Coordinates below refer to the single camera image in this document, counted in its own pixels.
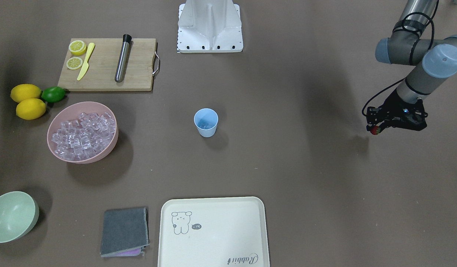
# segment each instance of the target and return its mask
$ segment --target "table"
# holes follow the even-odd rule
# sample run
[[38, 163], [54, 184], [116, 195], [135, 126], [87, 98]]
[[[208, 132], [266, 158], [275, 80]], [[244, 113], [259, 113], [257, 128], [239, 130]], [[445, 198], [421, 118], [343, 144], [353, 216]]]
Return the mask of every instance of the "table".
[[[360, 112], [412, 69], [374, 56], [405, 1], [238, 0], [244, 50], [229, 54], [176, 53], [181, 3], [0, 1], [0, 195], [25, 191], [42, 211], [0, 244], [0, 267], [155, 267], [166, 201], [232, 196], [264, 202], [272, 266], [457, 266], [457, 74], [425, 100], [421, 132], [372, 136]], [[39, 119], [15, 116], [10, 90], [55, 86], [70, 38], [125, 33], [158, 41], [152, 92], [71, 92]], [[440, 1], [435, 37], [453, 34], [457, 6]], [[58, 160], [45, 139], [81, 101], [110, 107], [120, 129], [88, 165]], [[208, 139], [200, 108], [219, 115]], [[145, 255], [101, 258], [103, 212], [140, 206]]]

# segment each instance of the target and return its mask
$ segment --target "blue cup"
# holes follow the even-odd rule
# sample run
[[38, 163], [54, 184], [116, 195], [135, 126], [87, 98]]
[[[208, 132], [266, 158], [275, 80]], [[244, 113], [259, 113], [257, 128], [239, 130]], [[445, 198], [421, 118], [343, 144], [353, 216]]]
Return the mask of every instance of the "blue cup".
[[211, 137], [217, 128], [218, 115], [210, 108], [203, 108], [194, 115], [194, 123], [203, 137]]

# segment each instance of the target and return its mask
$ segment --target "bowl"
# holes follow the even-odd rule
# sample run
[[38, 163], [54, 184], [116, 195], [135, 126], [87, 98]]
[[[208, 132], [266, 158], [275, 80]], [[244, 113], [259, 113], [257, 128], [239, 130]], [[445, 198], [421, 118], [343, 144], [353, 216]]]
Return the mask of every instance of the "bowl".
[[36, 225], [39, 206], [28, 194], [13, 191], [0, 196], [0, 243], [23, 237]]
[[[98, 115], [101, 115], [105, 112], [108, 112], [115, 120], [116, 123], [116, 130], [115, 134], [113, 135], [113, 138], [110, 141], [110, 144], [108, 144], [105, 149], [103, 149], [102, 152], [99, 154], [89, 158], [89, 159], [84, 159], [81, 161], [70, 161], [67, 159], [63, 159], [59, 157], [55, 153], [55, 150], [57, 148], [57, 144], [55, 142], [52, 142], [52, 134], [54, 132], [57, 132], [58, 129], [60, 129], [60, 123], [64, 121], [69, 121], [69, 120], [76, 120], [81, 113], [97, 113]], [[58, 159], [64, 161], [64, 162], [71, 162], [71, 163], [76, 163], [76, 164], [89, 164], [92, 162], [99, 161], [100, 159], [103, 159], [106, 157], [110, 152], [113, 150], [113, 148], [116, 145], [116, 142], [118, 140], [118, 123], [116, 121], [115, 115], [113, 112], [105, 105], [102, 103], [98, 102], [91, 102], [91, 101], [86, 101], [86, 102], [79, 102], [75, 103], [74, 105], [70, 105], [67, 108], [64, 108], [55, 118], [52, 120], [52, 122], [49, 125], [49, 129], [47, 130], [47, 146], [49, 147], [50, 152], [54, 156], [56, 156]]]

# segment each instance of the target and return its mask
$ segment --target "pink bowl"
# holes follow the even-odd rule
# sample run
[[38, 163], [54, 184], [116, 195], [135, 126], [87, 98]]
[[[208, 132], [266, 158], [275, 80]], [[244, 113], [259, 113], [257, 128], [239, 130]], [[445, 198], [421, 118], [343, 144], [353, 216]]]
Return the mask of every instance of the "pink bowl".
[[[57, 129], [60, 129], [60, 123], [64, 121], [70, 121], [70, 120], [76, 120], [79, 115], [82, 113], [97, 113], [99, 115], [108, 112], [114, 119], [116, 123], [116, 131], [115, 134], [113, 135], [113, 138], [110, 142], [110, 144], [103, 149], [102, 152], [97, 154], [94, 157], [91, 157], [89, 159], [85, 159], [82, 161], [69, 161], [66, 159], [62, 159], [59, 157], [57, 154], [55, 154], [55, 150], [57, 148], [57, 144], [55, 142], [52, 142], [52, 134], [54, 132], [57, 132]], [[52, 120], [52, 122], [49, 125], [49, 129], [47, 130], [47, 146], [49, 147], [49, 150], [56, 156], [58, 159], [64, 161], [64, 162], [71, 162], [71, 163], [76, 163], [76, 164], [89, 164], [92, 162], [99, 161], [100, 159], [103, 159], [106, 157], [110, 152], [113, 150], [113, 148], [116, 145], [116, 141], [118, 140], [118, 123], [116, 121], [116, 117], [113, 114], [113, 112], [105, 105], [97, 102], [80, 102], [80, 103], [75, 103], [74, 105], [70, 105], [64, 110], [62, 110], [55, 118]]]

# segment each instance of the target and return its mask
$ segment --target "white tray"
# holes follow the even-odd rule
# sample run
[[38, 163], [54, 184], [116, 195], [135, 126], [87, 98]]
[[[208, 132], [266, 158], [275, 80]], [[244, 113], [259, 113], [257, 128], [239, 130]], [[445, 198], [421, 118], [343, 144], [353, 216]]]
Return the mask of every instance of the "white tray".
[[256, 197], [164, 203], [159, 267], [269, 267], [263, 202]]

